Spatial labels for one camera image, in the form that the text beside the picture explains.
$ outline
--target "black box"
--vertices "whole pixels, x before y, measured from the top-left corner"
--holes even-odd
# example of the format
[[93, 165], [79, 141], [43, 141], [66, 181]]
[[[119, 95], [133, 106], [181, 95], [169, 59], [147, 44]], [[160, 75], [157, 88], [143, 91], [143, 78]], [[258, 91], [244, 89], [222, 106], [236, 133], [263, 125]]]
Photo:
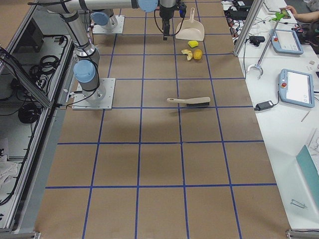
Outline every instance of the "black box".
[[234, 6], [238, 11], [249, 11], [254, 0], [235, 0]]
[[246, 20], [246, 18], [248, 16], [248, 12], [247, 11], [233, 11], [233, 10], [230, 10], [229, 11], [229, 16], [233, 20]]

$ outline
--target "power adapter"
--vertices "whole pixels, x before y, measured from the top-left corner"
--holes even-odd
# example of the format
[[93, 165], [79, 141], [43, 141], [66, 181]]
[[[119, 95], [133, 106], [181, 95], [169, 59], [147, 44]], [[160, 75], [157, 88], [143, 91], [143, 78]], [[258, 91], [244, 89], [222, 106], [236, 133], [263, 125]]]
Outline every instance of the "power adapter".
[[249, 41], [255, 46], [259, 46], [261, 42], [265, 41], [265, 38], [263, 36], [249, 36]]
[[270, 109], [272, 107], [274, 107], [275, 104], [272, 101], [265, 101], [259, 104], [256, 104], [256, 107], [254, 108], [254, 110], [256, 111], [263, 111], [266, 109]]

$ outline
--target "green object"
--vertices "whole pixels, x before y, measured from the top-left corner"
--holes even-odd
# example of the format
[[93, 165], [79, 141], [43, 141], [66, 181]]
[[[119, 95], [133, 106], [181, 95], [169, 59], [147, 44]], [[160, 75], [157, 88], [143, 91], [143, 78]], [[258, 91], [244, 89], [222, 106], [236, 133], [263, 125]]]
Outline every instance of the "green object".
[[297, 155], [297, 162], [304, 174], [313, 199], [319, 207], [319, 175], [306, 146], [303, 146]]
[[276, 17], [274, 17], [274, 18], [272, 19], [272, 21], [280, 21], [280, 19], [282, 19], [285, 15], [282, 14], [282, 13], [280, 13], [280, 12], [277, 12], [277, 13], [275, 13], [275, 16], [276, 16]]

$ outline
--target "person's hand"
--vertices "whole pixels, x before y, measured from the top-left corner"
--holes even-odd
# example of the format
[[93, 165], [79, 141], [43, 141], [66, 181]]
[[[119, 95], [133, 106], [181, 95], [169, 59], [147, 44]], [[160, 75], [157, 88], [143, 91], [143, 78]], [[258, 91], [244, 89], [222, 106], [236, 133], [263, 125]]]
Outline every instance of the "person's hand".
[[286, 6], [286, 10], [290, 10], [294, 16], [298, 14], [297, 10], [293, 6], [290, 6], [290, 5]]

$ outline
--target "white table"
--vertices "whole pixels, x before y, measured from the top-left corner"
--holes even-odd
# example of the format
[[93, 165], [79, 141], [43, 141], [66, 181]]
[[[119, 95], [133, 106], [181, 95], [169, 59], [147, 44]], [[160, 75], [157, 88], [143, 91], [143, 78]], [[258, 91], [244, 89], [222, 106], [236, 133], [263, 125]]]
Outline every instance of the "white table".
[[[246, 47], [246, 68], [257, 63], [264, 46], [265, 44], [261, 44], [260, 47]], [[251, 70], [246, 77], [253, 105], [268, 100], [277, 102], [278, 76], [284, 68], [312, 74], [314, 88], [319, 90], [319, 78], [316, 75], [316, 71], [319, 71], [317, 68], [319, 59], [311, 47], [304, 47], [304, 51], [303, 55], [295, 56], [278, 54], [274, 52], [272, 46], [267, 50], [261, 64], [264, 70], [261, 79], [258, 80], [259, 72], [255, 70]], [[239, 60], [243, 66], [242, 54], [239, 56]], [[311, 197], [296, 160], [296, 155], [306, 144], [311, 132], [319, 127], [319, 102], [315, 104], [316, 106], [313, 109], [309, 109], [279, 102], [270, 110], [256, 112], [292, 229], [319, 228], [319, 208]], [[292, 205], [292, 199], [305, 204], [306, 208], [302, 209]]]

